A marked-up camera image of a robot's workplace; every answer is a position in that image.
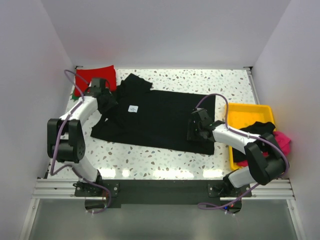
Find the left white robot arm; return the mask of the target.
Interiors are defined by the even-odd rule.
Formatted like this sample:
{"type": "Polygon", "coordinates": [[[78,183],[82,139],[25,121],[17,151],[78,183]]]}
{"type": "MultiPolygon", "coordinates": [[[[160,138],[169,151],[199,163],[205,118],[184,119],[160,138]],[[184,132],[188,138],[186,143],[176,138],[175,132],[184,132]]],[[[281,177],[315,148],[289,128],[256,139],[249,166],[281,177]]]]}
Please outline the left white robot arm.
{"type": "Polygon", "coordinates": [[[69,167],[80,182],[95,186],[101,184],[100,172],[86,157],[83,124],[94,112],[103,114],[118,104],[109,86],[108,80],[93,78],[67,113],[47,122],[47,154],[52,159],[51,176],[69,167]]]}

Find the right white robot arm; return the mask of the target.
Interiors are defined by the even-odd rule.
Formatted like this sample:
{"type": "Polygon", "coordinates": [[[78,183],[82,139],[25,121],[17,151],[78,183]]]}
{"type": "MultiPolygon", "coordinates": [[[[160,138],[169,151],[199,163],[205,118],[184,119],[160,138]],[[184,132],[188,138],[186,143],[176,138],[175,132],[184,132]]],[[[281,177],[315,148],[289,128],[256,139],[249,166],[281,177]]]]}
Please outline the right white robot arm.
{"type": "Polygon", "coordinates": [[[289,162],[271,133],[253,134],[213,121],[204,108],[191,113],[187,140],[226,144],[245,155],[248,166],[223,177],[221,190],[226,194],[252,183],[265,186],[289,170],[289,162]]]}

